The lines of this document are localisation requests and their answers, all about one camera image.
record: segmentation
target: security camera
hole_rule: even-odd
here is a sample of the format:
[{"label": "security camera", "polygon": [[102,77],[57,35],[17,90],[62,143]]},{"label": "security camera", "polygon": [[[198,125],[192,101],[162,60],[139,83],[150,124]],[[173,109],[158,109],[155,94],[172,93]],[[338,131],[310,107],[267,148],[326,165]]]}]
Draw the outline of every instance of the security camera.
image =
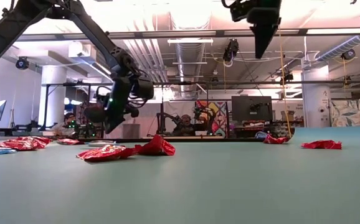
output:
[{"label": "security camera", "polygon": [[16,67],[20,70],[25,70],[29,68],[29,61],[27,57],[19,57]]}]

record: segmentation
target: crumpled red wrapper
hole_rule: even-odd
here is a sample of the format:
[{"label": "crumpled red wrapper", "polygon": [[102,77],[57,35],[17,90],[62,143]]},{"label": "crumpled red wrapper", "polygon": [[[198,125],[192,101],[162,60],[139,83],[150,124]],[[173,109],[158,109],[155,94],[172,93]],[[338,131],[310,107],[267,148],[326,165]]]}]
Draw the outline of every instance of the crumpled red wrapper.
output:
[{"label": "crumpled red wrapper", "polygon": [[263,143],[265,144],[284,144],[288,142],[287,137],[273,138],[271,135],[267,135]]},{"label": "crumpled red wrapper", "polygon": [[137,154],[135,148],[125,146],[106,145],[96,149],[87,150],[77,155],[77,158],[87,162],[103,162],[117,159],[126,159]]},{"label": "crumpled red wrapper", "polygon": [[162,136],[155,135],[144,146],[135,145],[138,154],[145,156],[173,156],[176,152],[174,146],[165,141]]},{"label": "crumpled red wrapper", "polygon": [[342,143],[335,142],[333,140],[319,140],[309,143],[302,143],[301,146],[305,149],[342,149]]},{"label": "crumpled red wrapper", "polygon": [[84,142],[76,140],[76,139],[58,139],[57,143],[65,144],[65,145],[85,144]]},{"label": "crumpled red wrapper", "polygon": [[0,147],[9,147],[18,151],[29,151],[36,149],[44,149],[51,139],[43,137],[18,137],[0,143]]}]

